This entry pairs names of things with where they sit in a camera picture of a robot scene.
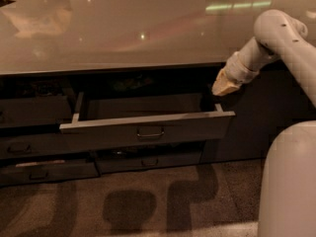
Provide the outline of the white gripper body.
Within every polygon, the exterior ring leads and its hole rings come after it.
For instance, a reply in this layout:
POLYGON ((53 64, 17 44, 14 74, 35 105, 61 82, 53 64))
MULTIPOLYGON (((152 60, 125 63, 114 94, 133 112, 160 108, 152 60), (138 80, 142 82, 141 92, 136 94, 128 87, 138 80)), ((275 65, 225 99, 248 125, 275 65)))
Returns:
POLYGON ((279 56, 251 38, 239 51, 234 52, 225 65, 225 75, 235 84, 248 84, 255 79, 260 70, 275 61, 279 56))

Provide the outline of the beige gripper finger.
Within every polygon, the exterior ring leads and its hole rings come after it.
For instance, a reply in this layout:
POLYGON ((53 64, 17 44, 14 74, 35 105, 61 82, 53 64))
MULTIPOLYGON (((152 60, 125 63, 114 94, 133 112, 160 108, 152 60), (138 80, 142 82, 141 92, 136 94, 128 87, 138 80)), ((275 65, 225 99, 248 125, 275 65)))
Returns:
POLYGON ((222 68, 211 87, 214 96, 222 97, 240 89, 242 82, 228 73, 226 68, 222 68))

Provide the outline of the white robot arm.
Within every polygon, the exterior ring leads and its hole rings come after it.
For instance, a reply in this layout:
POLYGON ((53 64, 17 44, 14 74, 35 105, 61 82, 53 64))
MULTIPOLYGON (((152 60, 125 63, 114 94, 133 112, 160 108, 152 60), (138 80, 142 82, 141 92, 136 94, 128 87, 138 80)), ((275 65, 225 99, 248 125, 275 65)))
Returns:
MULTIPOLYGON (((211 92, 225 96, 281 60, 309 103, 316 105, 316 48, 307 26, 280 10, 254 23, 254 36, 226 61, 211 92)), ((316 237, 316 120, 298 119, 272 142, 264 165, 258 237, 316 237)))

